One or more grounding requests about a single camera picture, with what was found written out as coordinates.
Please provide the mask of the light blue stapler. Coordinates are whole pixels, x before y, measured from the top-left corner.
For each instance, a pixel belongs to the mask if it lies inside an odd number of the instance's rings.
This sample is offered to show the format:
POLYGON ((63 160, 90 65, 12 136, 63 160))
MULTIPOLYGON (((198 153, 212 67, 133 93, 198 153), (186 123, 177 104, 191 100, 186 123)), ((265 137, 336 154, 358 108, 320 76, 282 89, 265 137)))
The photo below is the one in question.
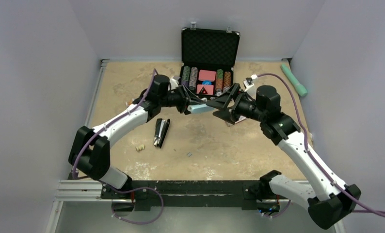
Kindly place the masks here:
POLYGON ((199 104, 199 109, 194 114, 201 114, 201 113, 205 113, 205 112, 209 112, 209 111, 213 111, 213 110, 214 110, 213 107, 207 106, 206 104, 199 104))

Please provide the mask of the black stapler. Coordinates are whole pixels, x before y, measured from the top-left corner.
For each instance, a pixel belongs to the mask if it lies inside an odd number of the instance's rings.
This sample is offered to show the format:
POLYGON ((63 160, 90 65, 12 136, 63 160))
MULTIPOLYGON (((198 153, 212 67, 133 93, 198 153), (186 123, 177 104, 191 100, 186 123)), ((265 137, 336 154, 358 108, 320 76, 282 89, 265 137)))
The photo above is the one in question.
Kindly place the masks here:
POLYGON ((156 148, 161 148, 163 146, 170 123, 171 123, 170 119, 163 119, 163 118, 157 119, 155 124, 155 133, 154 133, 154 140, 153 140, 153 145, 156 148))

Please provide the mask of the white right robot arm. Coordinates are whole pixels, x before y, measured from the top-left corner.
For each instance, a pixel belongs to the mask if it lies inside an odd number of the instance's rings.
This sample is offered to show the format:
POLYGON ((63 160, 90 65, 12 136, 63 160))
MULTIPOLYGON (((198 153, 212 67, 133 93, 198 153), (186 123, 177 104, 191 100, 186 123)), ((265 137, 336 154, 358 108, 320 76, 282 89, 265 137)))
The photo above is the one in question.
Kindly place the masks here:
POLYGON ((307 210, 312 221, 327 230, 355 209, 361 196, 355 185, 346 184, 309 146, 306 135, 290 116, 281 111, 281 97, 270 85, 257 88, 255 97, 234 84, 227 92, 207 102, 213 115, 234 123, 240 116, 260 123, 263 134, 295 163, 308 185, 295 182, 273 170, 260 177, 249 192, 258 200, 284 196, 307 210))

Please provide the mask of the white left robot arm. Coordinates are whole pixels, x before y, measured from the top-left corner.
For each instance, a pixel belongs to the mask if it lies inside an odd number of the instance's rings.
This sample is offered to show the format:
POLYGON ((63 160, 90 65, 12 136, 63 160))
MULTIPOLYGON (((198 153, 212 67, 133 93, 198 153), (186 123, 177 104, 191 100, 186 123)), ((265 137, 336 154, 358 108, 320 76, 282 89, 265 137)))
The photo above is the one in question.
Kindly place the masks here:
POLYGON ((111 165, 110 149, 126 134, 146 124, 157 116, 162 108, 175 107, 185 115, 212 110, 205 101, 184 86, 170 87, 170 79, 153 71, 148 88, 122 113, 107 122, 77 130, 68 158, 72 165, 72 176, 78 172, 89 178, 108 184, 118 198, 131 194, 132 178, 111 165))

